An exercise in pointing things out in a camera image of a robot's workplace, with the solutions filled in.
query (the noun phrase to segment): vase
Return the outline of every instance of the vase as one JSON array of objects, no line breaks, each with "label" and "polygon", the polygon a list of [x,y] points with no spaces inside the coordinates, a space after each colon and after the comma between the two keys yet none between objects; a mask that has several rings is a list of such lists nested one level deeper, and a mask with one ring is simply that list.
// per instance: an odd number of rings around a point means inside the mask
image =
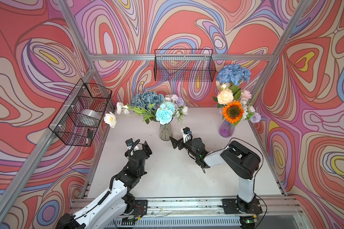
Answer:
[{"label": "vase", "polygon": [[159,127],[159,137],[163,141],[169,141],[170,137],[173,137],[171,123],[164,124]]},{"label": "vase", "polygon": [[232,137],[233,133],[234,133],[233,124],[224,119],[223,123],[219,127],[219,134],[222,137]]}]

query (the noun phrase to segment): robotic arm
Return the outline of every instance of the robotic arm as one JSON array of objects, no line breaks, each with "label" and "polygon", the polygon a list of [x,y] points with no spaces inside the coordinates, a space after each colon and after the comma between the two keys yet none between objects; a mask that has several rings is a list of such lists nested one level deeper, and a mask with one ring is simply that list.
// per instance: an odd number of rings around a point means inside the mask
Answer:
[{"label": "robotic arm", "polygon": [[117,175],[114,175],[110,187],[90,204],[80,211],[69,215],[64,214],[57,223],[56,229],[103,229],[119,215],[124,214],[123,222],[135,222],[146,214],[147,201],[138,206],[135,197],[129,191],[137,185],[144,171],[145,160],[152,154],[147,142],[138,147],[140,140],[126,141],[128,150],[125,156],[129,159],[126,166]]},{"label": "robotic arm", "polygon": [[253,176],[259,169],[260,157],[240,144],[237,141],[232,141],[224,149],[214,152],[205,150],[205,145],[201,138],[194,138],[188,127],[181,129],[182,138],[176,140],[170,137],[172,145],[179,150],[185,148],[191,158],[195,160],[197,165],[204,169],[212,166],[227,163],[233,171],[239,176],[239,193],[234,202],[228,201],[223,203],[227,205],[231,211],[225,212],[227,214],[234,213],[254,213],[259,215],[262,213],[261,206],[254,193],[254,179]]}]

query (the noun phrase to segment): psychedelic wall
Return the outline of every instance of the psychedelic wall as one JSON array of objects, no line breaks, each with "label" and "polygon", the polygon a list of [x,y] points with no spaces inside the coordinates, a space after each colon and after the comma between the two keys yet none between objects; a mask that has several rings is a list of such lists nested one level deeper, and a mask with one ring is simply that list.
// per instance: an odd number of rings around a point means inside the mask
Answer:
[{"label": "psychedelic wall", "polygon": [[[270,54],[297,4],[297,0],[70,1],[89,51],[98,54],[144,54],[160,48]],[[238,63],[252,71],[251,88],[266,61]],[[216,69],[224,64],[216,61]],[[190,106],[215,104],[210,82],[156,82],[154,61],[97,61],[95,65],[114,91],[114,102],[128,103],[136,93],[152,90],[178,94]]]},{"label": "psychedelic wall", "polygon": [[[0,195],[88,67],[53,1],[0,1]],[[80,193],[95,149],[55,139],[1,228],[52,228]]]},{"label": "psychedelic wall", "polygon": [[344,229],[344,0],[315,0],[257,101],[281,182],[314,228]]}]

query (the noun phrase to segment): turquoise peony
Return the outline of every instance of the turquoise peony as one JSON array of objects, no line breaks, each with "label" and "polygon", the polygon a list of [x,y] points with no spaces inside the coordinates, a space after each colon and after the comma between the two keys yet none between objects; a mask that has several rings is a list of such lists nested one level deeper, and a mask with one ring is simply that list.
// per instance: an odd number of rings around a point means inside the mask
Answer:
[{"label": "turquoise peony", "polygon": [[167,124],[170,121],[172,121],[173,112],[174,111],[171,111],[167,108],[165,109],[158,108],[156,112],[156,120],[159,121],[159,123],[162,125]]},{"label": "turquoise peony", "polygon": [[160,106],[161,109],[169,109],[170,111],[172,111],[172,113],[174,113],[174,110],[176,109],[174,107],[174,104],[171,103],[171,102],[165,102],[165,103],[162,103],[161,106]]}]

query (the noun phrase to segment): black wire basket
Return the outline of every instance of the black wire basket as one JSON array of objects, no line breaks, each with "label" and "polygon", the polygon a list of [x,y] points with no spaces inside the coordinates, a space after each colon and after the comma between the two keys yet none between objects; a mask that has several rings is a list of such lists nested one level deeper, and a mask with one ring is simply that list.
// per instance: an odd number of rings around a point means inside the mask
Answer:
[{"label": "black wire basket", "polygon": [[212,49],[155,49],[156,81],[212,82],[216,73]]},{"label": "black wire basket", "polygon": [[78,94],[59,123],[50,124],[49,128],[65,145],[89,147],[101,124],[112,91],[99,84],[83,81],[82,83]]}]

